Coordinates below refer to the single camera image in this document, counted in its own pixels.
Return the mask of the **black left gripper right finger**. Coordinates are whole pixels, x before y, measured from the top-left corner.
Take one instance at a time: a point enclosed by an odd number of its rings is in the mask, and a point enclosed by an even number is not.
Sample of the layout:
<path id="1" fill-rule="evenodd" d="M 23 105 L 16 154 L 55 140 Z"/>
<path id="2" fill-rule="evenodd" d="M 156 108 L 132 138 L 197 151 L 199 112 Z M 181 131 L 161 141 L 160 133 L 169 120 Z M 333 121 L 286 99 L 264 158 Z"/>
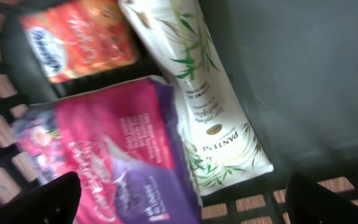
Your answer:
<path id="1" fill-rule="evenodd" d="M 285 193 L 291 224 L 358 224 L 358 206 L 293 173 Z"/>

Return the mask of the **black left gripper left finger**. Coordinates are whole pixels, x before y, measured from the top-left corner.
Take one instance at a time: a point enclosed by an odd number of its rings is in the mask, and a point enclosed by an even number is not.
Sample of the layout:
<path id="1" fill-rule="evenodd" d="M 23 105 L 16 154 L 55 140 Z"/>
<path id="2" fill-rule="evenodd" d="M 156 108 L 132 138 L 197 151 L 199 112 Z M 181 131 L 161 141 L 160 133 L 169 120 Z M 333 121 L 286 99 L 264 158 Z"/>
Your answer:
<path id="1" fill-rule="evenodd" d="M 76 172 L 59 178 L 15 199 L 0 208 L 0 224 L 72 224 L 81 197 Z"/>

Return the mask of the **pink purple sanitary pad pack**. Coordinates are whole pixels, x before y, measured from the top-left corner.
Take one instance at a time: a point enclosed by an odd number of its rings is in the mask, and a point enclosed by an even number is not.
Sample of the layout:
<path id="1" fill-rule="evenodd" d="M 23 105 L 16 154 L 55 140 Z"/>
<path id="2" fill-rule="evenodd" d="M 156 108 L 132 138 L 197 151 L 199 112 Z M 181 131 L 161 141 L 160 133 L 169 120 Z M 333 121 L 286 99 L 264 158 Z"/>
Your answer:
<path id="1" fill-rule="evenodd" d="M 75 223 L 200 223 L 175 90 L 139 78 L 29 108 L 12 126 L 41 184 L 78 174 Z"/>

